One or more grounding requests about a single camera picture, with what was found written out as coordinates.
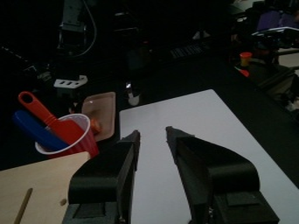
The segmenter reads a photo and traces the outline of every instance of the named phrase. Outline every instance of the wooden board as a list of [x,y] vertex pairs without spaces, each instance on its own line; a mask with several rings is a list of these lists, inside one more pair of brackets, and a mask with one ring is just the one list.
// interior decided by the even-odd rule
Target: wooden board
[[14,223],[29,188],[32,195],[21,223],[61,223],[68,206],[61,202],[68,198],[70,177],[88,159],[89,154],[81,152],[0,171],[0,223]]

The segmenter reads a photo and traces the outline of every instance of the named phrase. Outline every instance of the white paper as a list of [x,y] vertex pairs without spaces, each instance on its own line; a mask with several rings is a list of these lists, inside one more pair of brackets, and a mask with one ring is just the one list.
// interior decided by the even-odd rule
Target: white paper
[[279,224],[297,223],[297,188],[216,93],[207,90],[120,111],[121,137],[133,130],[141,134],[132,224],[186,224],[190,220],[182,184],[165,142],[166,126],[247,158],[256,167],[260,192],[280,219]]

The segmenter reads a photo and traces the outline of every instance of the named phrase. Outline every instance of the red plastic cup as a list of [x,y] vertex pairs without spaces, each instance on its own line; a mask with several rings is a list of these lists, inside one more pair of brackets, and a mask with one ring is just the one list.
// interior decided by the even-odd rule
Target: red plastic cup
[[60,120],[72,120],[76,122],[76,124],[84,130],[81,137],[72,145],[69,145],[66,148],[61,150],[56,151],[46,150],[36,142],[34,142],[34,149],[41,154],[46,155],[48,158],[64,157],[82,151],[86,151],[89,156],[93,158],[98,154],[98,147],[89,127],[89,118],[82,114],[70,114],[62,116]]

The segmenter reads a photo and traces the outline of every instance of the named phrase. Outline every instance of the spatula handle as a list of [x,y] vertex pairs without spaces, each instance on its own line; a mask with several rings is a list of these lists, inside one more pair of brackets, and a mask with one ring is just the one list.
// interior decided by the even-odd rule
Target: spatula handle
[[57,120],[50,111],[44,107],[42,103],[34,97],[33,93],[22,91],[18,94],[18,102],[26,107],[26,109],[41,119],[41,121],[50,126]]

